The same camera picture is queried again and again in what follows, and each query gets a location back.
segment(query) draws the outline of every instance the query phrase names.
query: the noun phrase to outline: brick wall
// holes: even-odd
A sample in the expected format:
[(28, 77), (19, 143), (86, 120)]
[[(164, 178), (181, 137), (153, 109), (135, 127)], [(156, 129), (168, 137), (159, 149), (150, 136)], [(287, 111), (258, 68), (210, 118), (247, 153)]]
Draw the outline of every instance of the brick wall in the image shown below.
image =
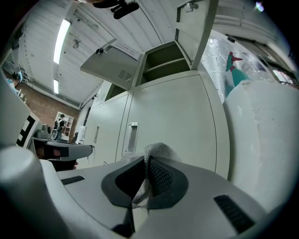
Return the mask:
[(41, 94), (24, 83), (18, 85), (17, 90), (19, 91), (20, 89), (22, 89), (21, 93), (26, 94), (27, 106), (43, 124), (48, 124), (52, 128), (58, 111), (74, 117), (70, 133), (71, 141), (75, 133), (74, 131), (80, 111)]

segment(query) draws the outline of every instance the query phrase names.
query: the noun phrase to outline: ceiling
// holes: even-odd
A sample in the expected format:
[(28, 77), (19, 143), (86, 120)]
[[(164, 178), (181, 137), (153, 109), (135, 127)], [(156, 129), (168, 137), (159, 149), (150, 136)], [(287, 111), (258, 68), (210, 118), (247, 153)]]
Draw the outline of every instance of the ceiling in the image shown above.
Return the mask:
[[(20, 42), (21, 67), (31, 83), (69, 105), (87, 102), (102, 83), (100, 78), (79, 70), (85, 60), (102, 45), (117, 38), (139, 52), (174, 40), (176, 7), (185, 0), (137, 0), (140, 8), (115, 20), (109, 9), (73, 0), (42, 0), (32, 10)], [(244, 0), (220, 0), (214, 28), (255, 31), (257, 37), (273, 41), (277, 36), (268, 21), (253, 17), (252, 5)], [(60, 64), (53, 62), (57, 34), (63, 19), (71, 21)], [(73, 48), (74, 40), (79, 47)], [(53, 79), (59, 81), (59, 95), (53, 92)]]

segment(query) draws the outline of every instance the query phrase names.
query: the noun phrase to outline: vent grille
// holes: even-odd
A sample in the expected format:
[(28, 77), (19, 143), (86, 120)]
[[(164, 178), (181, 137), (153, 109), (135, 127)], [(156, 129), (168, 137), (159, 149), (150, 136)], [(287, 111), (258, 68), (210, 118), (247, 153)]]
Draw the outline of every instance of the vent grille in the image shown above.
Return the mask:
[(120, 79), (130, 82), (132, 79), (132, 75), (125, 70), (121, 70), (120, 74), (118, 75)]
[(242, 233), (254, 225), (254, 222), (229, 196), (220, 195), (214, 197), (214, 201), (238, 233)]
[(82, 176), (75, 176), (75, 177), (70, 177), (70, 178), (65, 178), (65, 179), (61, 179), (61, 182), (63, 185), (68, 185), (71, 183), (76, 183), (79, 182), (81, 180), (84, 180), (85, 178)]

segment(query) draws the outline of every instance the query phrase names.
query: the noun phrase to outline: person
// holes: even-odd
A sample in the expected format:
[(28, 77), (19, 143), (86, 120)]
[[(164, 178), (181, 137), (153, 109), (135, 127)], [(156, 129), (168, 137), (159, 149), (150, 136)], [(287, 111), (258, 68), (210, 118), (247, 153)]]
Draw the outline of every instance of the person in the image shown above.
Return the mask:
[(64, 114), (60, 115), (60, 119), (56, 120), (55, 122), (55, 129), (57, 130), (57, 137), (56, 141), (61, 141), (61, 134), (62, 134), (62, 129), (65, 128), (64, 126)]
[(22, 81), (23, 77), (22, 77), (22, 73), (19, 71), (18, 73), (14, 73), (11, 77), (11, 79), (7, 79), (7, 82), (9, 84), (9, 86), (11, 87), (11, 89), (15, 92), (18, 93), (17, 90), (15, 89), (18, 84)]

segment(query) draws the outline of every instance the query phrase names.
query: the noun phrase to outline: cabinet handle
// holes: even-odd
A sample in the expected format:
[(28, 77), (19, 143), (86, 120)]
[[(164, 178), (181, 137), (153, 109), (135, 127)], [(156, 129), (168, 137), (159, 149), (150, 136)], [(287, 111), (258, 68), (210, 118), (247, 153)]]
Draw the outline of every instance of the cabinet handle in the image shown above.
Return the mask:
[(94, 142), (95, 144), (97, 143), (98, 133), (99, 133), (99, 128), (100, 128), (100, 126), (98, 125), (98, 126), (97, 126), (97, 129), (96, 129), (96, 132), (95, 132), (94, 139), (93, 139), (93, 142)]
[(128, 143), (128, 152), (135, 152), (136, 143), (137, 143), (137, 134), (138, 134), (138, 122), (129, 123), (129, 143)]

